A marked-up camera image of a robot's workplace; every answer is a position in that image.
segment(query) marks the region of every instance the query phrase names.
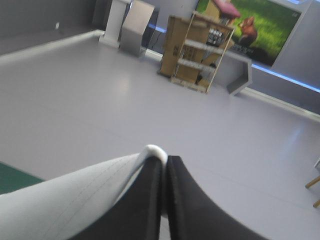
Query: advertising poster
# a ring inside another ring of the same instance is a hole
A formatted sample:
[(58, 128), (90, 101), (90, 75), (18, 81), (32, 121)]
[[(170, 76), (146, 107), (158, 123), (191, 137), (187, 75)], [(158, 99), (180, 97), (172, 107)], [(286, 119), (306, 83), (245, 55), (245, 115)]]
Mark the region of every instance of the advertising poster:
[[(228, 15), (235, 8), (240, 17)], [(219, 14), (236, 27), (233, 51), (272, 66), (301, 13), (269, 0), (200, 0), (197, 9), (205, 15)]]

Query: white display stand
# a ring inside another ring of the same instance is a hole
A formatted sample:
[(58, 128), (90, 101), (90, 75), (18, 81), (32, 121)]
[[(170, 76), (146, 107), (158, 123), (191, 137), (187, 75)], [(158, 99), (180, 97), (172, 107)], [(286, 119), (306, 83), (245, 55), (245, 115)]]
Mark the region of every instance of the white display stand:
[(99, 39), (99, 43), (119, 48), (119, 34), (124, 20), (127, 5), (131, 0), (113, 0), (109, 19), (106, 25), (105, 34)]
[(120, 47), (122, 50), (140, 56), (143, 35), (154, 9), (155, 6), (140, 0), (132, 2), (122, 25)]
[(225, 87), (232, 96), (253, 83), (252, 60), (246, 56), (227, 51), (220, 67), (214, 82)]

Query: chair leg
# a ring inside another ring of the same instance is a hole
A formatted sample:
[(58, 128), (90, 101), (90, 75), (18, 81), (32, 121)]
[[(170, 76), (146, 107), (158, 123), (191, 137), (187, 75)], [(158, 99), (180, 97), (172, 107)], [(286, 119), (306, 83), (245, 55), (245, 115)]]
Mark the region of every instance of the chair leg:
[(308, 189), (311, 186), (315, 185), (316, 183), (320, 182), (320, 176), (317, 178), (313, 179), (311, 182), (309, 182), (307, 185), (305, 185), (305, 188)]
[(314, 208), (317, 208), (317, 207), (319, 207), (319, 206), (320, 206), (320, 200), (317, 201), (315, 204), (313, 204), (313, 207), (314, 207)]

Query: stitching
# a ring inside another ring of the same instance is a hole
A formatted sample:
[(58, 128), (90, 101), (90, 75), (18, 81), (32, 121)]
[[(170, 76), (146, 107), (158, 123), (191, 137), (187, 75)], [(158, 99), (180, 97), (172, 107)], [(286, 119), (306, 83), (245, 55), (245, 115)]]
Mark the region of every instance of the stitching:
[(114, 165), (116, 165), (117, 163), (119, 163), (122, 159), (119, 159), (118, 161), (116, 161), (115, 163), (113, 163), (112, 165), (110, 165), (107, 169), (103, 170), (98, 176), (96, 176), (94, 179), (92, 179), (91, 182), (89, 182), (82, 190), (81, 192), (79, 192), (79, 194), (65, 207), (65, 209), (59, 214), (59, 216), (53, 221), (53, 223), (50, 225), (50, 227), (48, 228), (48, 230), (45, 232), (45, 234), (43, 235), (42, 239), (44, 239), (48, 232), (52, 229), (53, 225), (55, 225), (55, 223), (58, 221), (58, 219), (62, 216), (62, 214), (64, 214), (64, 212), (66, 212), (68, 210), (68, 208), (71, 206), (71, 204), (73, 204), (79, 197), (80, 195), (82, 195), (82, 193), (97, 179), (99, 178), (102, 174), (104, 174), (107, 170), (109, 170), (111, 167), (113, 167)]
[(112, 174), (108, 179), (105, 180), (105, 182), (93, 193), (91, 194), (91, 196), (89, 196), (85, 202), (80, 206), (80, 208), (71, 216), (71, 218), (64, 224), (63, 228), (61, 228), (57, 235), (53, 238), (53, 239), (57, 239), (57, 237), (61, 234), (61, 232), (66, 228), (66, 226), (71, 222), (71, 220), (73, 219), (73, 217), (83, 208), (83, 206), (88, 202), (89, 199), (91, 199), (91, 197), (93, 195), (95, 195), (110, 179), (112, 179), (124, 166), (126, 166), (130, 161), (127, 161), (125, 164), (123, 164), (114, 174)]

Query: cable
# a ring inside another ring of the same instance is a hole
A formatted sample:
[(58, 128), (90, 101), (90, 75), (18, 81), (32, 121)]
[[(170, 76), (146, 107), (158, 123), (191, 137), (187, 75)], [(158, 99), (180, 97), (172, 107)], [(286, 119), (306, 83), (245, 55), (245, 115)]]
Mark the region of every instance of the cable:
[(155, 45), (156, 45), (156, 44), (158, 43), (158, 41), (159, 41), (159, 37), (160, 37), (161, 34), (162, 34), (162, 32), (159, 32), (158, 37), (156, 38), (156, 41), (155, 41), (155, 43), (152, 45), (151, 49), (154, 49)]

